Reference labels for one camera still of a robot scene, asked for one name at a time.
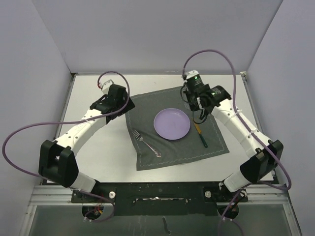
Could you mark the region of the yellow green knife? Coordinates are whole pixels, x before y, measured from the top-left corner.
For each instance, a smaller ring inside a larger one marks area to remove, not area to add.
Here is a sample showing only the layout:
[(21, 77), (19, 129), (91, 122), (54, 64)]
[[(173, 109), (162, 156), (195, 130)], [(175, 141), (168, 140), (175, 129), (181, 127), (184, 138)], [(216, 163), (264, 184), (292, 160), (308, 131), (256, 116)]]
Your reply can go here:
[(194, 124), (194, 127), (195, 127), (196, 131), (198, 132), (199, 138), (201, 139), (201, 141), (203, 143), (203, 146), (205, 148), (207, 148), (208, 145), (207, 145), (207, 143), (206, 143), (206, 141), (205, 141), (205, 139), (204, 139), (204, 137), (203, 137), (203, 135), (201, 133), (201, 129), (200, 129), (199, 125), (197, 123), (195, 123), (195, 122), (193, 124)]

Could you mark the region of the grey cloth placemat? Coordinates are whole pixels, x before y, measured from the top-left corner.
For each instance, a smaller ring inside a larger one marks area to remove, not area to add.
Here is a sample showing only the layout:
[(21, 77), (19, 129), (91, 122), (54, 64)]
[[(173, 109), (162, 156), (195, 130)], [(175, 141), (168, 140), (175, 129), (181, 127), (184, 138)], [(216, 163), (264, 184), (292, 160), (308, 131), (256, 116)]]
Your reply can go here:
[[(197, 114), (185, 108), (184, 101), (180, 97), (180, 87), (135, 95), (131, 97), (131, 100), (135, 108), (126, 114), (126, 125), (137, 153), (137, 170), (185, 164), (229, 153), (213, 116), (208, 116), (207, 120), (199, 125), (208, 147), (203, 146), (193, 124), (197, 120)], [(164, 139), (154, 129), (155, 116), (167, 108), (182, 110), (190, 119), (188, 134), (179, 140)], [(133, 129), (142, 135), (145, 142), (160, 152), (162, 157), (157, 158), (143, 142), (138, 141), (132, 133)]]

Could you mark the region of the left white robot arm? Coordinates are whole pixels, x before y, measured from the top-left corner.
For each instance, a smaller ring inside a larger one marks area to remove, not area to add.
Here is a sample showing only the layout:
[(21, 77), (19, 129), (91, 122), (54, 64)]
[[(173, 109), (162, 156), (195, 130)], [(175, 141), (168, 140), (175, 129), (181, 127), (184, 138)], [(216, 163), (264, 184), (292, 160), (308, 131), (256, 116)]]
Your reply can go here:
[(109, 82), (102, 92), (102, 97), (92, 103), (79, 124), (54, 141), (44, 141), (40, 147), (39, 175), (63, 187), (83, 191), (83, 197), (89, 202), (99, 198), (100, 183), (79, 171), (75, 156), (95, 132), (135, 108), (123, 86)]

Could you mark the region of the purple plastic plate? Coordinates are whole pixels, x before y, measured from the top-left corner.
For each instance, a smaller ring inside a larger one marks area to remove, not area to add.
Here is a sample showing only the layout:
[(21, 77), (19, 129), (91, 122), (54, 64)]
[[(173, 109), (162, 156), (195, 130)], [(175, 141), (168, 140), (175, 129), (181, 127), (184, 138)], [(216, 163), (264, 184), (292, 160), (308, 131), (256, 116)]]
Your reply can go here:
[(157, 113), (154, 129), (158, 135), (167, 140), (179, 140), (190, 130), (190, 119), (185, 112), (176, 108), (167, 108)]

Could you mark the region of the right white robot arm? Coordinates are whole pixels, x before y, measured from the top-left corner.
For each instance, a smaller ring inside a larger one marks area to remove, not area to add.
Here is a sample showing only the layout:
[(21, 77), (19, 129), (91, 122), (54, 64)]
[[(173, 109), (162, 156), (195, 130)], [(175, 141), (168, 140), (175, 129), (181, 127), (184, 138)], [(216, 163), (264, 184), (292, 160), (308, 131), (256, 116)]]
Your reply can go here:
[(230, 201), (237, 191), (250, 184), (263, 183), (262, 178), (279, 163), (283, 144), (272, 141), (261, 133), (235, 105), (234, 96), (223, 87), (201, 85), (193, 88), (187, 83), (180, 90), (181, 96), (193, 111), (202, 110), (218, 119), (236, 138), (248, 160), (219, 183), (219, 195)]

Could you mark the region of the ornate silver fork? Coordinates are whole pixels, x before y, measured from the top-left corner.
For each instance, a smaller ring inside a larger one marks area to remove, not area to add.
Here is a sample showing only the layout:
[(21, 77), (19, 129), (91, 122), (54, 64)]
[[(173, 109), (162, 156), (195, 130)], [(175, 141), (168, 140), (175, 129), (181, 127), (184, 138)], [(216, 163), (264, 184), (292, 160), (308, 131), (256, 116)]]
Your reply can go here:
[(143, 142), (154, 154), (157, 158), (161, 158), (162, 155), (160, 152), (158, 152), (157, 150), (155, 150), (152, 146), (150, 146), (147, 142), (144, 141), (142, 135), (135, 129), (132, 130), (132, 133), (134, 135), (134, 137), (140, 141), (140, 142)]

